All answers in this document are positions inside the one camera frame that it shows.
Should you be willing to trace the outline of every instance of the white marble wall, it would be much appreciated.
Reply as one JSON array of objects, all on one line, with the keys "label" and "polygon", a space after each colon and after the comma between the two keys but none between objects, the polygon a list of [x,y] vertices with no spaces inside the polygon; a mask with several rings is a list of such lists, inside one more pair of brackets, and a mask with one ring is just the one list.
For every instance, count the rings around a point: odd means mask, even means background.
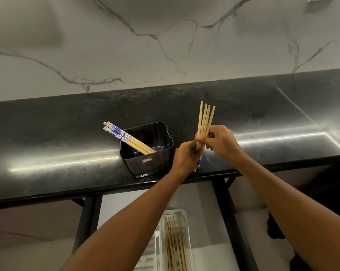
[{"label": "white marble wall", "polygon": [[48,0],[49,17],[0,13],[12,30],[0,30],[0,101],[340,68],[340,0],[307,2]]}]

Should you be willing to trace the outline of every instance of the sticker on container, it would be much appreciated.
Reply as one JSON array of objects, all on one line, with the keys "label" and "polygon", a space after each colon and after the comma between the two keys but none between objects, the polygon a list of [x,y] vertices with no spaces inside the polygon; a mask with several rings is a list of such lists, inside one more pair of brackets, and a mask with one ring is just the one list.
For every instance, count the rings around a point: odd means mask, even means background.
[{"label": "sticker on container", "polygon": [[147,158],[147,159],[143,159],[142,162],[146,163],[146,162],[151,161],[151,160],[152,160],[152,158]]}]

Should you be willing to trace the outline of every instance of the black container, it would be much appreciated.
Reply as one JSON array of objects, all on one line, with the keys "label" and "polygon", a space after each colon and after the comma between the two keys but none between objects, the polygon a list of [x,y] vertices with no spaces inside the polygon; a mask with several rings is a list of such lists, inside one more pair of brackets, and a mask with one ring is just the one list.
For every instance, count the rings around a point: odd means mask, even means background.
[{"label": "black container", "polygon": [[170,170],[175,150],[166,123],[150,123],[124,129],[124,131],[156,151],[144,155],[120,141],[121,158],[135,177],[145,181],[145,177],[157,173],[164,174]]}]

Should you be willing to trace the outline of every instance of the white tabletop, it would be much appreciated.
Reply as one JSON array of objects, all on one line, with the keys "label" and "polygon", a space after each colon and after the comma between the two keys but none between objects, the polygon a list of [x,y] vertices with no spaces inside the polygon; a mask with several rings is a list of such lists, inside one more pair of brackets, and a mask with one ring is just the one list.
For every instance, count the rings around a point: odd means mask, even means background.
[{"label": "white tabletop", "polygon": [[[103,196],[97,228],[144,192]],[[166,209],[187,213],[195,270],[239,270],[211,182],[181,185]]]}]

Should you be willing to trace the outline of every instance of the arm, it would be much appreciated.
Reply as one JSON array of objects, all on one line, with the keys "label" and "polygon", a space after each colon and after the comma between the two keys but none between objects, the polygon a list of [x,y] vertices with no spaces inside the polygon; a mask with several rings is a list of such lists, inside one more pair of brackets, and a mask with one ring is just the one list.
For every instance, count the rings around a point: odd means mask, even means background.
[{"label": "arm", "polygon": [[263,198],[294,250],[314,270],[340,270],[340,216],[282,181],[252,160],[225,126],[212,126],[212,137],[197,136],[227,159]]},{"label": "arm", "polygon": [[170,198],[195,170],[201,152],[196,142],[182,143],[172,169],[157,184],[122,209],[91,235],[61,271],[132,271],[154,233]]}]

